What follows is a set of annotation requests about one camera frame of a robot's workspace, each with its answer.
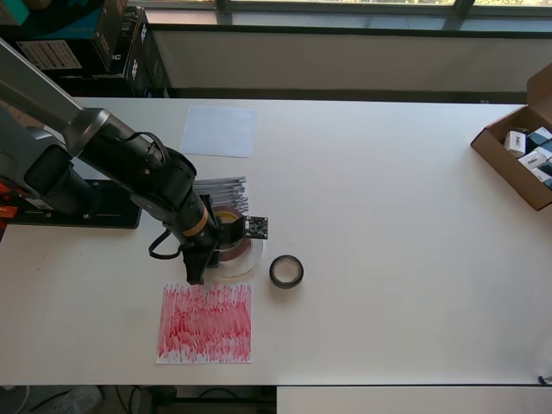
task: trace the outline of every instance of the circuit board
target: circuit board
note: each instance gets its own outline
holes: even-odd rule
[[[245,217],[244,236],[248,239],[268,239],[268,219],[266,217]]]

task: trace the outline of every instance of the red tag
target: red tag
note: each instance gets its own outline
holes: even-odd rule
[[[12,207],[10,205],[0,206],[0,217],[1,218],[14,218],[17,214],[17,207]]]

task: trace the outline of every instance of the red scribbled paper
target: red scribbled paper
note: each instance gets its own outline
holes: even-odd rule
[[[158,364],[251,361],[251,285],[167,285]]]

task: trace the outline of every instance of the black box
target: black box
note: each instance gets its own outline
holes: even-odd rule
[[[119,39],[134,40],[154,85],[155,96],[168,97],[167,89],[171,88],[171,82],[166,74],[154,33],[148,29],[146,11],[142,7],[129,6],[126,8]]]
[[[106,73],[127,0],[54,0],[0,35],[48,76]]]
[[[119,40],[110,71],[91,77],[54,80],[74,97],[153,97],[154,88],[136,44]]]

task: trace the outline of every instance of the black cable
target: black cable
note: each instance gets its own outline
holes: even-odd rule
[[[177,257],[179,257],[180,255],[180,252],[182,251],[182,248],[183,248],[183,245],[181,244],[179,246],[179,249],[177,250],[176,253],[173,253],[173,254],[158,254],[158,253],[155,253],[154,250],[171,234],[171,230],[170,229],[167,229],[165,230],[165,232],[160,235],[157,239],[155,239],[155,241],[151,244],[151,246],[149,248],[147,248],[147,251],[149,252],[149,255],[150,257],[153,257],[154,259],[159,259],[159,260],[170,260],[170,259],[175,259]]]
[[[52,401],[53,399],[56,399],[57,397],[61,397],[62,395],[66,395],[67,393],[69,393],[69,391],[71,391],[71,390],[63,391],[63,392],[58,392],[57,394],[53,395],[52,397],[46,398],[44,401],[41,401],[40,403],[38,403],[37,405],[35,405],[33,408],[31,408],[31,409],[29,410],[29,412],[34,411],[34,410],[36,410],[36,409],[38,409],[38,408],[41,408],[44,404],[49,403],[50,401]]]
[[[119,387],[118,386],[115,386],[115,391],[117,393],[117,397],[119,398],[119,402],[121,403],[122,408],[124,409],[124,412],[126,412],[127,414],[130,414],[129,409],[127,408],[127,406],[122,401],[121,394],[119,393]]]
[[[141,390],[141,388],[139,386],[133,386],[132,391],[130,392],[130,397],[129,397],[129,413],[130,414],[132,414],[132,398],[134,397],[136,390]]]
[[[203,391],[201,394],[199,394],[198,398],[202,398],[205,394],[208,394],[209,392],[212,392],[212,391],[223,391],[223,392],[226,392],[227,394],[231,395],[232,398],[240,399],[234,392],[232,392],[230,390],[227,390],[226,388],[221,388],[219,386],[215,386],[214,388],[210,388],[208,390]]]
[[[161,140],[157,137],[157,135],[152,134],[151,132],[134,132],[130,137],[124,138],[121,140],[117,140],[119,142],[129,142],[132,141],[134,138],[139,137],[140,135],[149,136],[152,141],[155,143],[157,148],[161,151],[161,155],[163,156],[163,166],[167,166],[170,164],[171,156],[169,155],[169,152],[166,150],[165,145]]]

